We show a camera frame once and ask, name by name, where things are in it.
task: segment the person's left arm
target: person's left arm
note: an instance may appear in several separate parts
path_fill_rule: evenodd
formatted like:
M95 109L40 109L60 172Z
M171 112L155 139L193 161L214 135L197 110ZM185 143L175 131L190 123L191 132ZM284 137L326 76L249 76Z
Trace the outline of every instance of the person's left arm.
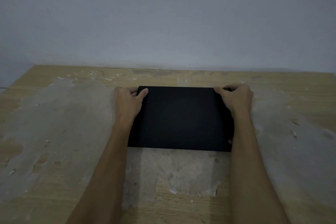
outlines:
M111 136L66 224L120 222L128 137L148 89L136 94L137 88L115 88L115 123Z

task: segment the white wall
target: white wall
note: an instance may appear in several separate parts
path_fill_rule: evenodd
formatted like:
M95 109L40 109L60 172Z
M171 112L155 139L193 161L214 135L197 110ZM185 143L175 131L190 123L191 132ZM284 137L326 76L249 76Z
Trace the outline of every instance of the white wall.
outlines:
M336 71L336 0L0 0L0 12L14 62Z

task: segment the black rectangular object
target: black rectangular object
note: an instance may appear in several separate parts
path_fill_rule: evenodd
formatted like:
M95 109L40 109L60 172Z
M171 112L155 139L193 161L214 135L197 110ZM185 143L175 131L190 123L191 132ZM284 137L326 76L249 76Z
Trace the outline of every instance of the black rectangular object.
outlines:
M231 151L231 112L213 88L148 88L134 120L130 147Z

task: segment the wood grain surface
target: wood grain surface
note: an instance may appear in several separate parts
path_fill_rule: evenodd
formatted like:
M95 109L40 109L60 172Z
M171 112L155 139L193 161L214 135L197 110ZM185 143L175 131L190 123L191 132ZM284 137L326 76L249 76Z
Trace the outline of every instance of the wood grain surface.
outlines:
M336 77L332 73L223 72L118 69L74 66L34 66L0 95L0 122L19 107L20 100L53 83L54 78L76 78L74 83L94 78L106 86L225 86L246 82L282 90L291 98L288 105L336 133ZM20 154L15 141L0 141L0 164ZM44 180L20 198L0 204L1 223L65 223L83 189L70 191L63 182L61 167L51 168ZM335 208L313 200L284 202L293 223L336 223ZM172 194L157 184L153 202L142 202L124 211L123 223L230 223L229 181L224 180L216 197Z

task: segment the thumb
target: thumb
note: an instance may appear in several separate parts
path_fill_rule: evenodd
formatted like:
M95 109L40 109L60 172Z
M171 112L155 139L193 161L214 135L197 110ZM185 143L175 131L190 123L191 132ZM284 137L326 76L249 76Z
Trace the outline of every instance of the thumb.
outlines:
M148 94L148 89L145 88L145 89L140 91L139 95L136 98L138 98L139 100L142 101L147 94Z
M215 90L217 94L220 94L221 96L225 96L227 93L229 93L229 91L224 90L223 88L218 87L218 86L214 87L213 89Z

